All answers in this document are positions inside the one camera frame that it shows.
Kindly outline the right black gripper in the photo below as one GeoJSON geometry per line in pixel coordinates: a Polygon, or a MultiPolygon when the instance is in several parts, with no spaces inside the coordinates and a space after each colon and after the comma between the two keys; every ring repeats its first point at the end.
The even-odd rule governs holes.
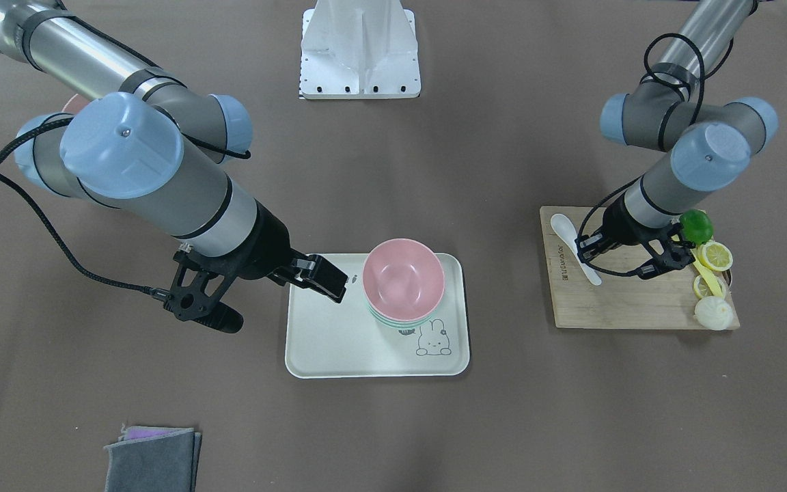
{"type": "Polygon", "coordinates": [[[324,256],[291,249],[287,227],[265,206],[258,204],[257,212],[254,227],[243,243],[224,256],[193,252],[193,270],[225,278],[290,281],[340,304],[346,296],[347,274],[324,256]]]}

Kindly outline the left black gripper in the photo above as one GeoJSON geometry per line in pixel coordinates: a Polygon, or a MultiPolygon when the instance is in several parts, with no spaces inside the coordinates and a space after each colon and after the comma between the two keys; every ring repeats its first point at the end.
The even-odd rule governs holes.
{"type": "Polygon", "coordinates": [[[577,258],[582,264],[592,266],[594,259],[610,250],[641,245],[640,233],[648,228],[664,228],[669,223],[671,215],[644,194],[622,194],[606,208],[600,226],[592,234],[577,237],[577,258]]]}

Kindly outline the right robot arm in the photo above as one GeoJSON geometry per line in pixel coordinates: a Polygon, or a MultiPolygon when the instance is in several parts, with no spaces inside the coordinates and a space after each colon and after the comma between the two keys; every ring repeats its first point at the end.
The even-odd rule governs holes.
{"type": "Polygon", "coordinates": [[[241,103],[200,96],[60,1],[0,1],[0,54],[88,100],[40,116],[9,148],[48,192],[137,215],[181,243],[165,301],[206,312],[237,278],[271,278],[340,302],[347,276],[290,246],[288,230],[222,168],[249,159],[241,103]]]}

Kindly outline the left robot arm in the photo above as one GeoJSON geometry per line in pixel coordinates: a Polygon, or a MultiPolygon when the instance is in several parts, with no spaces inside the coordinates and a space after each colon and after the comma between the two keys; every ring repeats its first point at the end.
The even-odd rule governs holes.
{"type": "Polygon", "coordinates": [[[706,81],[726,59],[756,1],[700,1],[636,90],[607,100],[600,115],[604,137],[626,146],[659,150],[663,158],[600,202],[602,223],[577,239],[577,256],[597,256],[640,245],[649,259],[631,271],[648,279],[693,264],[698,241],[678,218],[706,196],[731,184],[775,136],[771,104],[747,97],[721,106],[704,102],[706,81]]]}

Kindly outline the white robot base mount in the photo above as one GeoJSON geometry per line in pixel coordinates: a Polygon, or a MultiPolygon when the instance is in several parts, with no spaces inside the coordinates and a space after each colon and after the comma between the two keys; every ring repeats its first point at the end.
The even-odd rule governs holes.
{"type": "Polygon", "coordinates": [[[400,1],[318,1],[302,15],[304,100],[417,98],[415,13],[400,1]]]}

